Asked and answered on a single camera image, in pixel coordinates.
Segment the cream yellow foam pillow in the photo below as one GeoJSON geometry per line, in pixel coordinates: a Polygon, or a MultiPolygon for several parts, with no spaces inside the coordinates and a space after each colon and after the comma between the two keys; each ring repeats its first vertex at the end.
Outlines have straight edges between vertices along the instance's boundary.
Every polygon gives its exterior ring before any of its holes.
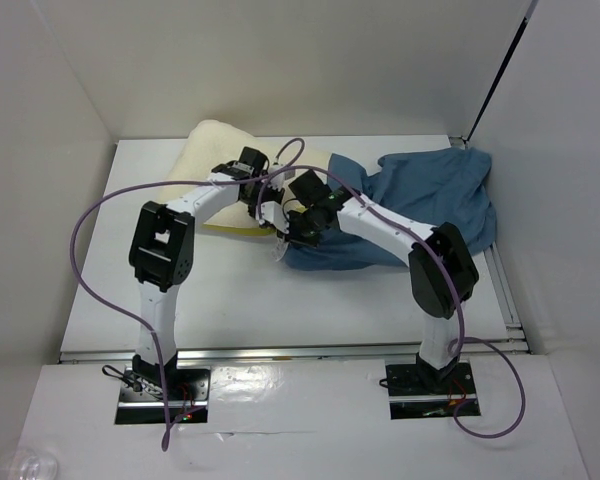
{"type": "MultiPolygon", "coordinates": [[[[281,147],[285,143],[284,139],[254,137],[229,124],[204,120],[189,134],[166,179],[204,181],[217,165],[238,159],[245,147],[259,150],[271,160],[280,154],[280,162],[286,164],[298,152],[299,147],[292,145],[282,150],[281,147]]],[[[221,210],[205,222],[204,228],[215,233],[249,237],[262,237],[273,233],[271,230],[260,228],[242,203],[221,210]]]]}

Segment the blue fabric pillowcase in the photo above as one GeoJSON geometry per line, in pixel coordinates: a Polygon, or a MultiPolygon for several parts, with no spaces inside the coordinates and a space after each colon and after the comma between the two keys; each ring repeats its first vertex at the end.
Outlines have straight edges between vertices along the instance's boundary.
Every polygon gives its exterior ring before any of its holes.
{"type": "MultiPolygon", "coordinates": [[[[470,148],[387,154],[368,174],[356,161],[333,154],[328,170],[373,202],[417,222],[454,224],[475,256],[496,239],[497,216],[485,187],[491,156],[470,148]]],[[[397,257],[355,235],[329,229],[316,248],[291,246],[286,266],[300,271],[402,267],[397,257]]]]}

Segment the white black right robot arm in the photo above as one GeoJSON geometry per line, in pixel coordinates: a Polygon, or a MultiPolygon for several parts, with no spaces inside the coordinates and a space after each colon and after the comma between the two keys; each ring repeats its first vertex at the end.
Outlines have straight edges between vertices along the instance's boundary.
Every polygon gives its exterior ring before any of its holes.
{"type": "Polygon", "coordinates": [[[315,247],[324,231],[339,231],[370,242],[408,267],[412,297],[424,318],[416,379],[424,390],[440,391],[459,361],[465,333],[462,304],[479,281],[459,229],[449,222],[416,222],[344,186],[332,189],[313,171],[292,181],[290,190],[305,210],[290,214],[286,240],[315,247]]]}

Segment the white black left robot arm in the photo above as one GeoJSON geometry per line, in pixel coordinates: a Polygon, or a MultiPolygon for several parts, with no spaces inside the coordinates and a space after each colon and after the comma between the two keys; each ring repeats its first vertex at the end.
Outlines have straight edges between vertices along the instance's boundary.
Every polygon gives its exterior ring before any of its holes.
{"type": "Polygon", "coordinates": [[[245,147],[238,159],[214,167],[202,186],[175,200],[142,206],[129,263],[139,282],[141,318],[150,328],[140,333],[132,369],[152,397],[167,398],[177,387],[176,304],[193,267],[196,228],[239,202],[254,214],[259,195],[281,201],[281,183],[262,186],[262,178],[279,167],[261,151],[245,147]]]}

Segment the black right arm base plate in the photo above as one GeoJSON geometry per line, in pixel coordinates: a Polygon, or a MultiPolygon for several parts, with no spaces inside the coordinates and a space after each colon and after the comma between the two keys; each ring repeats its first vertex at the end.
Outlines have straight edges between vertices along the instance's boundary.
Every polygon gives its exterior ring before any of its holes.
{"type": "Polygon", "coordinates": [[[467,362],[460,363],[433,387],[422,382],[415,364],[389,364],[378,384],[388,391],[392,420],[452,417],[458,405],[459,417],[481,415],[473,373],[467,362]]]}

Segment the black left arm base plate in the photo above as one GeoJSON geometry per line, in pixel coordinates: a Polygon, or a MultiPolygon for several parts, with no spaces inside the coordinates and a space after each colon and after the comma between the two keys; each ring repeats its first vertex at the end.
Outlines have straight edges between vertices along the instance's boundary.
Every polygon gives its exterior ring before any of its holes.
{"type": "MultiPolygon", "coordinates": [[[[162,388],[142,378],[130,367],[112,370],[120,381],[114,423],[156,425],[164,423],[162,388]]],[[[211,372],[209,368],[177,372],[175,385],[167,395],[170,420],[182,415],[181,423],[206,423],[211,372]]]]}

